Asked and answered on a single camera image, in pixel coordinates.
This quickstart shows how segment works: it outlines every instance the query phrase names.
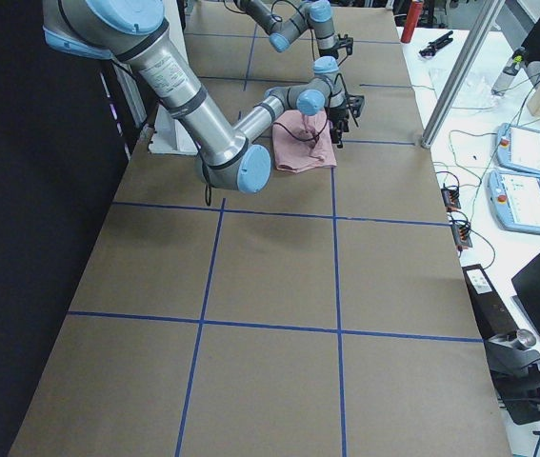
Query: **robotic arm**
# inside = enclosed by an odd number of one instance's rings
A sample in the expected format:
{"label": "robotic arm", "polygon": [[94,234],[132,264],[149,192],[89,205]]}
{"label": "robotic arm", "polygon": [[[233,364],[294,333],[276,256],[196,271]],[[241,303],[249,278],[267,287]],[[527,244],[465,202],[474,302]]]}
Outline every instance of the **robotic arm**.
{"label": "robotic arm", "polygon": [[335,35],[329,0],[304,1],[288,21],[274,14],[262,0],[234,0],[234,3],[270,36],[270,43],[278,52],[287,50],[305,31],[312,29],[321,56],[337,58],[340,49],[352,55],[353,38]]}
{"label": "robotic arm", "polygon": [[198,173],[211,187],[255,193],[266,185],[270,154],[251,143],[286,109],[312,115],[329,107],[332,123],[343,127],[345,122],[348,131],[350,97],[338,82],[332,56],[314,63],[315,77],[308,84],[269,90],[262,103],[232,126],[169,39],[161,0],[44,0],[43,9],[52,48],[90,58],[115,57],[145,78],[197,143]]}

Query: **pink towel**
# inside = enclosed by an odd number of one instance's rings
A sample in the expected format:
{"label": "pink towel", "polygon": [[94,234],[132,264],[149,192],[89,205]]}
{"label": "pink towel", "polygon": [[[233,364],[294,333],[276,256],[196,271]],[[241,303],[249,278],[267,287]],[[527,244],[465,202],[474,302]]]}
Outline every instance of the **pink towel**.
{"label": "pink towel", "polygon": [[306,116],[297,110],[289,110],[276,122],[284,125],[298,138],[312,138],[320,132],[316,141],[298,141],[285,129],[274,124],[271,137],[277,169],[300,173],[315,167],[337,166],[330,141],[330,125],[324,111]]}

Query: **label sticker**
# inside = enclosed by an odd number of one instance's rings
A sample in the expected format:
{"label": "label sticker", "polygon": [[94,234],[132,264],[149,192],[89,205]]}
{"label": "label sticker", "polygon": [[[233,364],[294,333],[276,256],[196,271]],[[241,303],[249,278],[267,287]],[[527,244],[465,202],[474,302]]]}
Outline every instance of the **label sticker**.
{"label": "label sticker", "polygon": [[480,269],[470,269],[467,271],[467,275],[469,276],[470,283],[479,295],[491,292],[490,283],[488,283],[488,280]]}
{"label": "label sticker", "polygon": [[162,98],[188,81],[185,72],[171,55],[165,56],[152,67],[141,70],[140,74]]}

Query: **black wall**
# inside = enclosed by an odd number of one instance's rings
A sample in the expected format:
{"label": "black wall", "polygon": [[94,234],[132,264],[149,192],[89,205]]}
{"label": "black wall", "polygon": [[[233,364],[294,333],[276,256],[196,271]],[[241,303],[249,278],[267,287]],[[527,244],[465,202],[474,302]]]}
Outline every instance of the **black wall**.
{"label": "black wall", "polygon": [[45,46],[41,0],[0,2],[0,456],[126,166],[97,62]]}

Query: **red cylinder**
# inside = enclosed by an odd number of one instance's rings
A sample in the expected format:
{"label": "red cylinder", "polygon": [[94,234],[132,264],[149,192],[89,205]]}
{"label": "red cylinder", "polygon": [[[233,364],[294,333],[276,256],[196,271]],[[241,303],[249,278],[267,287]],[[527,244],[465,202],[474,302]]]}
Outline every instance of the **red cylinder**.
{"label": "red cylinder", "polygon": [[405,21],[405,27],[403,28],[403,34],[401,35],[401,43],[409,43],[411,41],[413,31],[418,25],[418,19],[420,19],[423,7],[424,0],[411,0],[410,10],[407,13],[407,21]]}

